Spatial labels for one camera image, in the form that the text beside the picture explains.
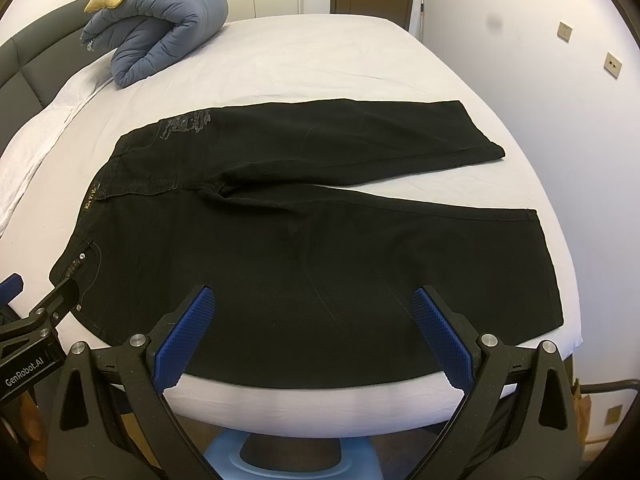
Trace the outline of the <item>black denim pants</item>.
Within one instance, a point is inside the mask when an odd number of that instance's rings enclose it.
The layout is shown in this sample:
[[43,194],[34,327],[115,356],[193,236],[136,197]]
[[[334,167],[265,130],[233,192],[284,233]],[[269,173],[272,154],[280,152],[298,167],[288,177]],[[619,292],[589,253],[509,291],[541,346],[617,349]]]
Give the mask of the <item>black denim pants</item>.
[[216,299],[191,375],[257,388],[402,382],[439,366],[411,298],[434,287],[506,344],[563,322],[531,209],[363,193],[363,183],[494,162],[457,101],[322,100],[194,110],[122,136],[50,280],[111,346],[195,286]]

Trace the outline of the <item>white pillow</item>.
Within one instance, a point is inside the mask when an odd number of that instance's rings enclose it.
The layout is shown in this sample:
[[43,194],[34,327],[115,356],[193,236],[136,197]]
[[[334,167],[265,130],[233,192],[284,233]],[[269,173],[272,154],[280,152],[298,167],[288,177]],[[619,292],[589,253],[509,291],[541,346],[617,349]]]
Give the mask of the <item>white pillow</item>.
[[82,109],[113,81],[114,50],[82,68],[54,100],[14,134],[1,155],[1,234],[40,165]]

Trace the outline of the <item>light blue stool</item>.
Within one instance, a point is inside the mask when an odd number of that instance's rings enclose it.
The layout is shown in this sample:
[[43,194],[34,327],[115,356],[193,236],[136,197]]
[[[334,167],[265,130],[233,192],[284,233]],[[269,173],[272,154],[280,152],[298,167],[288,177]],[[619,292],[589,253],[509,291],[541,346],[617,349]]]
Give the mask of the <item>light blue stool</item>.
[[368,438],[306,439],[221,431],[204,452],[224,479],[381,479]]

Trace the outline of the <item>dark grey headboard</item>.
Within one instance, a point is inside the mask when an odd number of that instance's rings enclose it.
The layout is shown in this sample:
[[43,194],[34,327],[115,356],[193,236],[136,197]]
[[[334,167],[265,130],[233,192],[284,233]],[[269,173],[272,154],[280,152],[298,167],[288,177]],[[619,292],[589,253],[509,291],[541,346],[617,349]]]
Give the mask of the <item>dark grey headboard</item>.
[[99,55],[80,43],[89,0],[75,0],[38,18],[6,40],[0,55],[0,148],[44,110],[66,81]]

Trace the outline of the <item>folded blue duvet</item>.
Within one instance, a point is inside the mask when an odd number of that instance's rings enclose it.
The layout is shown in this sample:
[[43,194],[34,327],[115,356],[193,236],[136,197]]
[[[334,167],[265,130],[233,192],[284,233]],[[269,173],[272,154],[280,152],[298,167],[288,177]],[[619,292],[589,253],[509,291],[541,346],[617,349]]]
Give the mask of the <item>folded blue duvet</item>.
[[93,14],[80,42],[89,51],[111,51],[114,83],[127,88],[212,39],[228,14],[228,0],[124,0]]

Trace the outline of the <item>low wall socket plate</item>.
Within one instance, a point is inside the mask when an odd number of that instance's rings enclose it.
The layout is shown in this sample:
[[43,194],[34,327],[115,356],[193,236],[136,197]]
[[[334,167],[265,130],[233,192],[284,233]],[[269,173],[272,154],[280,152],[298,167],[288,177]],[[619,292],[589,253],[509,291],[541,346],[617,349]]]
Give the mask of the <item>low wall socket plate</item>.
[[611,406],[605,415],[605,420],[604,420],[605,426],[618,424],[620,422],[620,419],[622,418],[622,411],[623,411],[622,404]]

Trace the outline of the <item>lower wall socket plate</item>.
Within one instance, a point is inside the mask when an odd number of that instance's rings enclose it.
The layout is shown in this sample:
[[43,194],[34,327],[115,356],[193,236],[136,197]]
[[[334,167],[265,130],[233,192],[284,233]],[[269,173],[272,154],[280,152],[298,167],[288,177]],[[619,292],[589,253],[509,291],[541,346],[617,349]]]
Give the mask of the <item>lower wall socket plate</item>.
[[605,55],[603,67],[613,78],[617,79],[620,76],[622,63],[614,55],[612,55],[612,53],[608,52]]

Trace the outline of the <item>upper wall switch plate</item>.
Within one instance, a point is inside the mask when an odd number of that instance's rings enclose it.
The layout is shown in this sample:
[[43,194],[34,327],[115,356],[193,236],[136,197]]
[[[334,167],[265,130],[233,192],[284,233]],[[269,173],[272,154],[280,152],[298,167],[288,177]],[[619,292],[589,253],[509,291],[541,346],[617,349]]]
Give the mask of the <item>upper wall switch plate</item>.
[[570,27],[570,25],[567,25],[563,22],[559,22],[558,31],[556,32],[556,34],[560,39],[562,39],[565,42],[569,42],[570,37],[572,36],[572,32],[573,32],[573,29]]

